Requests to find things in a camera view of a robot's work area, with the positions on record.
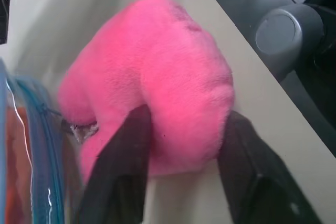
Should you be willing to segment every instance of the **transparent pouch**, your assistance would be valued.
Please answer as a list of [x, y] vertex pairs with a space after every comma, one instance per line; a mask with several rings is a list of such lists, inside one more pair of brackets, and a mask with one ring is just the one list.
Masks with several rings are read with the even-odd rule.
[[[81, 183], [75, 154], [71, 170], [64, 169], [71, 163], [71, 146], [61, 118], [42, 85], [10, 77], [2, 62], [0, 82], [5, 85], [0, 90], [0, 127], [5, 129], [0, 144], [6, 150], [5, 156], [0, 153], [0, 175], [6, 175], [0, 178], [0, 207], [5, 207], [0, 218], [4, 223], [67, 223]], [[76, 184], [69, 182], [74, 174]]]

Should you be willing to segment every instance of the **stuffed animal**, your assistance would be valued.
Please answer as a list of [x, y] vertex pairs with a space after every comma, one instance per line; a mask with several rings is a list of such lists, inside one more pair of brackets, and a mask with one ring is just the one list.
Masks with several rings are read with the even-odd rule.
[[66, 73], [57, 100], [69, 123], [98, 124], [80, 150], [85, 181], [142, 104], [152, 114], [150, 175], [182, 173], [216, 157], [234, 104], [233, 77], [215, 40], [180, 5], [139, 0], [100, 28]]

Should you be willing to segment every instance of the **white table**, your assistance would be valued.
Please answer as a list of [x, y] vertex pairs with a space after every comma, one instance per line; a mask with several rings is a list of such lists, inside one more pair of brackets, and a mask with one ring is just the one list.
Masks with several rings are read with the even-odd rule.
[[[77, 53], [105, 20], [133, 0], [11, 0], [10, 70], [54, 93]], [[285, 161], [321, 220], [336, 223], [336, 159], [215, 0], [177, 0], [216, 39], [232, 67], [235, 109]], [[199, 174], [152, 179], [145, 223], [232, 223], [215, 163]]]

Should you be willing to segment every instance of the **zipper pouch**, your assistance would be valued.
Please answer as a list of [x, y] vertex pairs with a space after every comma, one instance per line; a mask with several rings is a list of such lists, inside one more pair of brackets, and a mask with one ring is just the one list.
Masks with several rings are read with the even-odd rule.
[[0, 82], [0, 223], [67, 223], [81, 183], [60, 115], [41, 84], [9, 76], [2, 62]]

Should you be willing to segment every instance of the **pink fur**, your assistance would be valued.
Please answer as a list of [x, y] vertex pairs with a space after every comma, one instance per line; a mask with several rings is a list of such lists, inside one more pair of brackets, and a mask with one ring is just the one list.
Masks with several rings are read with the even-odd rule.
[[65, 119], [98, 122], [81, 148], [87, 180], [128, 113], [146, 103], [154, 141], [150, 174], [194, 171], [214, 158], [234, 103], [232, 73], [209, 33], [172, 0], [140, 0], [110, 19], [64, 77]]

